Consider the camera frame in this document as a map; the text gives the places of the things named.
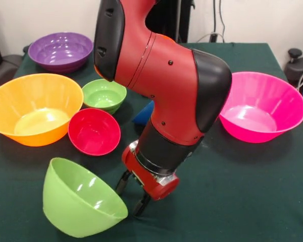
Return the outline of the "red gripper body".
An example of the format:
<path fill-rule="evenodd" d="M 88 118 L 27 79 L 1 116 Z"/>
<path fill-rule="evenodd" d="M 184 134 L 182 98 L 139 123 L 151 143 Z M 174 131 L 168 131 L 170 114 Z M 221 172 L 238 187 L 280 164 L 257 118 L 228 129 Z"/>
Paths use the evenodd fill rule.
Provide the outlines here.
<path fill-rule="evenodd" d="M 136 158 L 137 145 L 138 141 L 133 141 L 126 147 L 122 154 L 123 163 L 153 200 L 156 201 L 165 198 L 177 188 L 180 181 L 179 178 L 175 173 L 169 176 L 160 176 L 147 170 Z"/>

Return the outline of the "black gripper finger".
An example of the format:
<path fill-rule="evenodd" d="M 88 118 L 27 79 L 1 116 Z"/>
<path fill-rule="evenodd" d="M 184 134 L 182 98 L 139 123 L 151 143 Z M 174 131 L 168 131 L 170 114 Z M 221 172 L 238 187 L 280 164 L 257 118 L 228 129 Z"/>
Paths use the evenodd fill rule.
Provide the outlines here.
<path fill-rule="evenodd" d="M 133 210 L 133 215 L 140 216 L 146 209 L 150 200 L 151 200 L 151 196 L 148 193 L 144 193 L 142 198 L 137 202 L 137 204 Z"/>
<path fill-rule="evenodd" d="M 119 179 L 119 181 L 118 181 L 118 183 L 116 185 L 116 188 L 115 188 L 115 192 L 118 195 L 121 195 L 123 193 L 123 191 L 125 190 L 130 176 L 131 176 L 131 172 L 128 171 L 128 170 L 126 170 L 123 173 L 123 175 L 121 176 L 121 178 Z"/>

